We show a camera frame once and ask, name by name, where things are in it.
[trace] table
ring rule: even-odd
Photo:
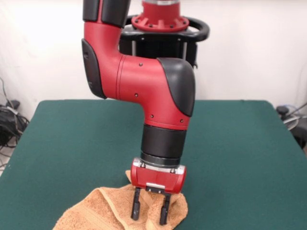
[[[132,103],[41,102],[0,177],[0,228],[51,229],[94,188],[126,185],[142,122]],[[181,163],[177,229],[307,229],[307,160],[268,102],[197,101]]]

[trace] red robot arm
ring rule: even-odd
[[[118,50],[130,0],[84,0],[83,60],[93,94],[138,103],[144,110],[141,159],[131,181],[137,187],[132,218],[138,218],[140,188],[179,193],[186,170],[179,166],[195,101],[192,66],[177,58],[149,59]],[[165,206],[161,223],[166,223]]]

